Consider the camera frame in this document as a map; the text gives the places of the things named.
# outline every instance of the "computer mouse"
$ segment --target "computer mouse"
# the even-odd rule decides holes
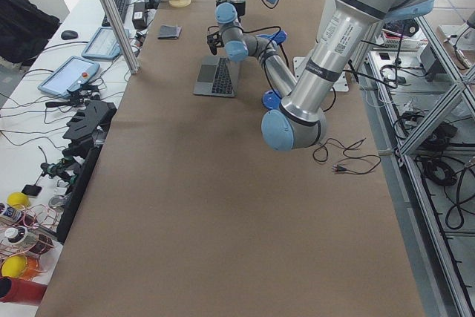
[[[61,33],[61,38],[63,40],[72,40],[72,39],[77,39],[77,32],[74,31],[74,30],[64,30],[62,33]]]

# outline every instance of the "yellow ball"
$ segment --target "yellow ball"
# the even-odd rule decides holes
[[[28,207],[30,205],[30,200],[25,193],[14,192],[8,196],[7,203],[12,207],[21,209],[23,207]]]

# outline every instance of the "white desk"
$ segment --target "white desk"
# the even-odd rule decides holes
[[[131,37],[133,37],[135,33],[131,23],[132,9],[132,6],[128,8],[128,15],[125,21],[125,27],[130,30]],[[103,16],[104,10],[99,0],[80,0],[49,41],[47,47],[66,43],[65,40],[61,39],[61,32],[64,30],[75,30],[79,34],[78,39],[69,40],[69,42],[89,41],[97,28],[101,25]],[[70,56],[80,56],[84,48],[85,44],[71,44],[70,46],[60,46],[46,50],[31,66],[31,70],[37,68],[55,70]],[[108,68],[111,63],[100,62],[100,64],[101,68],[98,73]],[[49,73],[46,71],[35,71],[28,73],[24,77],[10,96],[11,99],[6,101],[3,109],[0,110],[2,116],[0,118],[0,129],[2,131],[28,132],[47,132],[56,128],[58,130],[48,134],[5,133],[14,143],[24,143],[34,137],[46,136],[58,147],[68,145],[69,140],[63,139],[62,135],[67,130],[65,126],[66,123],[78,108],[72,108],[67,113],[62,113],[55,108],[50,108],[47,111],[46,122],[55,122],[45,124],[45,101],[51,99],[45,97],[35,104],[21,108],[16,108],[18,105],[14,102],[16,101],[20,104],[35,102],[38,98],[43,96],[44,94],[37,89],[37,86],[46,79],[48,75]],[[101,98],[107,102],[113,102],[115,106],[118,107],[129,76],[130,73],[128,72],[128,67],[123,57],[118,58],[112,67],[103,75],[102,78],[104,81],[99,80],[96,82],[96,84],[100,84]],[[61,107],[63,111],[69,108],[70,107]],[[9,143],[5,137],[0,135],[0,202],[6,203],[8,195],[12,192],[21,191],[25,184],[35,183],[41,172],[40,164],[45,161],[43,153],[41,153],[38,146],[41,146],[44,150],[49,163],[57,163],[62,157],[61,149],[55,148],[48,139],[42,138],[26,143],[23,146],[14,146]],[[41,178],[38,185],[42,187],[42,191],[37,198],[30,199],[32,205],[42,204],[47,206],[50,198],[54,196],[57,181],[57,179],[50,179],[49,177]],[[57,244],[55,249],[41,257],[40,264],[47,267],[48,271],[34,278],[34,281],[43,284],[49,282],[61,250],[62,246]],[[3,303],[0,304],[0,317],[30,317],[35,315],[36,310],[37,307]]]

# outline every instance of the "laptop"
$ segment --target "laptop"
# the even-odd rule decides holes
[[[239,82],[240,62],[226,57],[205,56],[194,84],[198,96],[235,97]]]

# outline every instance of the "red cup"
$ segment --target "red cup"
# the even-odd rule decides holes
[[[47,285],[19,278],[0,278],[0,302],[39,306]]]

